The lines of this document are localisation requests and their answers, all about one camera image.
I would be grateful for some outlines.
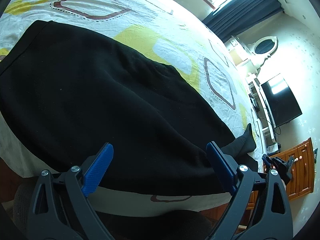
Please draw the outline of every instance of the brown outline pattern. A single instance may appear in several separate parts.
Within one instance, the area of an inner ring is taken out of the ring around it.
[[[218,69],[218,67],[217,67],[215,64],[213,64],[211,60],[207,59],[206,57],[204,58],[204,71],[205,71],[205,75],[206,75],[206,77],[207,77],[207,83],[208,83],[211,91],[212,91],[215,95],[217,95],[222,101],[224,101],[228,106],[230,106],[233,110],[235,110],[235,109],[236,109],[236,103],[235,103],[235,100],[234,100],[234,97],[233,97],[233,93],[232,93],[232,90],[231,90],[230,81],[228,80],[227,76],[226,76],[220,69],[218,69],[218,70],[221,72],[221,74],[223,74],[223,75],[226,77],[226,79],[228,80],[228,84],[229,84],[229,88],[230,88],[230,93],[231,93],[233,105],[230,104],[222,95],[220,95],[220,94],[213,88],[213,86],[212,86],[212,84],[211,84],[211,82],[210,82],[210,77],[209,77],[209,72],[208,72],[208,61],[209,61],[212,65],[214,65],[217,69]]]
[[[170,202],[181,202],[181,201],[185,201],[185,200],[188,200],[189,198],[191,198],[192,196],[189,196],[187,198],[184,198],[184,199],[173,199],[173,200],[160,200],[160,199],[157,199],[157,195],[153,195],[150,200],[152,202],[165,202],[165,203],[170,203]]]
[[[55,8],[64,9],[64,10],[69,11],[69,12],[72,12],[72,13],[74,13],[74,14],[79,14],[79,15],[81,15],[81,16],[83,16],[83,17],[86,17],[87,19],[91,19],[91,20],[105,20],[105,19],[110,19],[110,18],[113,18],[113,17],[116,17],[116,16],[118,16],[118,15],[121,15],[121,14],[124,14],[124,13],[126,13],[126,12],[131,11],[131,9],[129,9],[129,8],[124,8],[124,9],[122,9],[122,10],[119,11],[119,12],[114,12],[114,13],[110,13],[110,14],[108,14],[108,15],[103,15],[103,16],[95,16],[95,15],[89,15],[89,14],[87,14],[87,13],[80,12],[80,11],[78,11],[78,10],[74,10],[74,9],[69,8],[69,7],[65,7],[65,6],[61,5],[61,2],[65,2],[65,1],[67,1],[67,0],[60,0],[60,1],[54,2],[54,3],[53,3],[53,6],[54,6]]]
[[[147,1],[148,3],[151,3],[151,2],[149,2],[148,0],[145,0],[145,1]],[[153,3],[151,3],[152,5],[154,5],[154,6],[156,6],[155,4],[153,4]],[[159,6],[156,6],[157,8],[159,8],[159,9],[161,9],[161,10],[163,10],[162,8],[160,8]],[[165,10],[163,10],[164,12],[166,12]],[[166,12],[166,13],[168,13],[168,12]],[[168,13],[168,14],[173,14],[173,10],[171,9],[171,12],[170,13]]]
[[[224,60],[219,56],[219,54],[213,49],[212,44],[211,44],[212,41],[211,41],[210,39],[208,39],[208,41],[209,41],[209,43],[210,43],[211,49],[218,55],[218,57],[223,61],[223,63],[225,63]],[[228,67],[230,67],[229,64],[228,64],[228,61],[231,63],[231,65],[234,66],[234,64],[230,61],[230,59],[226,58],[226,56],[224,56],[224,58],[226,59],[226,62],[227,62],[226,65],[227,65]]]

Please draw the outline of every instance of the cable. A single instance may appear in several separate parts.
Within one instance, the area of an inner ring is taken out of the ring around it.
[[[281,128],[280,127],[277,127],[277,131],[278,131],[278,128],[280,129],[280,133],[277,133],[276,131],[275,131],[275,129],[273,128],[273,124],[270,122],[270,121],[268,121],[266,118],[263,118],[263,117],[261,117],[259,114],[258,114],[258,117],[259,118],[261,118],[261,119],[264,119],[264,120],[266,120],[268,123],[270,123],[271,124],[271,127],[272,127],[272,130],[273,130],[273,132],[274,133],[276,133],[277,135],[280,135],[281,134]]]

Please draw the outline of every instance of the yellow pattern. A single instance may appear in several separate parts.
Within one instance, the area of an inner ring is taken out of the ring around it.
[[[247,90],[246,90],[245,87],[244,87],[244,84],[243,84],[242,79],[241,79],[240,77],[238,77],[238,78],[237,78],[237,81],[238,81],[238,83],[239,83],[239,86],[240,86],[241,90],[242,90],[243,93],[247,96],[248,93],[247,93]]]
[[[172,44],[177,50],[185,54],[191,61],[191,73],[186,74],[176,66],[174,66],[180,75],[186,80],[195,90],[198,92],[199,90],[199,67],[197,63],[191,58],[188,54],[186,54],[182,49],[180,49],[175,43],[170,41],[169,39],[163,37],[161,34],[154,32],[150,28],[147,28],[142,25],[131,25],[129,28],[123,30],[119,34],[117,34],[114,40],[121,42],[143,54],[145,57],[154,60],[159,63],[163,63],[166,65],[171,65],[165,59],[159,57],[154,51],[153,46],[159,39],[163,39],[170,44]]]
[[[242,125],[243,125],[243,129],[245,130],[247,128],[248,125],[248,121],[247,121],[247,110],[245,109],[243,104],[239,104],[239,109],[240,109],[240,114],[241,114],[241,121],[242,121]]]
[[[6,55],[7,56],[8,54],[9,54],[9,51],[7,49],[5,49],[5,48],[0,49],[0,56],[1,55]]]
[[[245,109],[244,105],[241,104],[241,103],[239,104],[239,109],[240,109],[240,114],[241,114],[241,120],[242,120],[243,130],[245,130],[245,129],[247,128],[247,125],[248,125],[248,119],[247,119],[248,112],[247,112],[247,110]],[[254,139],[255,141],[257,141],[257,134],[256,134],[256,131],[255,131],[254,123],[253,123],[253,122],[252,122],[251,126],[252,126],[253,139]]]
[[[5,9],[5,13],[19,15],[31,10],[35,5],[48,2],[49,0],[36,0],[32,2],[24,2],[24,0],[15,0]]]

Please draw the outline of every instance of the wooden floor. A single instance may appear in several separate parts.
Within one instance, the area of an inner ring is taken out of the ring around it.
[[[13,200],[17,188],[23,180],[0,158],[0,203]]]
[[[222,217],[222,215],[225,212],[228,205],[229,205],[229,203],[221,205],[219,207],[203,210],[200,212],[205,217],[207,217],[207,219],[209,219],[211,221],[212,226],[214,226],[220,220],[220,218]],[[251,216],[251,210],[246,210],[244,212],[242,219],[241,219],[240,225],[247,226],[249,224],[250,216]],[[241,231],[243,231],[243,229],[239,228],[236,231],[236,233],[240,233]]]

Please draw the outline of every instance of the white shelf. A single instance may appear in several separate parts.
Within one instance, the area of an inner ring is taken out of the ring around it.
[[[268,106],[266,105],[265,102],[267,102],[267,99],[265,98],[263,90],[258,86],[256,81],[254,80],[255,78],[257,78],[256,75],[250,74],[249,77],[247,77],[246,79],[247,79],[247,81],[249,81],[248,83],[250,83],[249,87],[250,88],[254,87],[255,90],[257,91],[256,94],[259,97],[259,100],[261,102],[264,114],[266,116],[268,127],[263,128],[262,132],[263,132],[264,135],[270,134],[272,142],[275,143],[276,142],[276,138],[275,138],[275,134],[273,132],[274,128],[273,128],[273,125],[272,125],[273,124],[273,120],[270,119],[269,114],[268,114],[268,110],[267,110],[267,107],[269,107],[269,105]]]

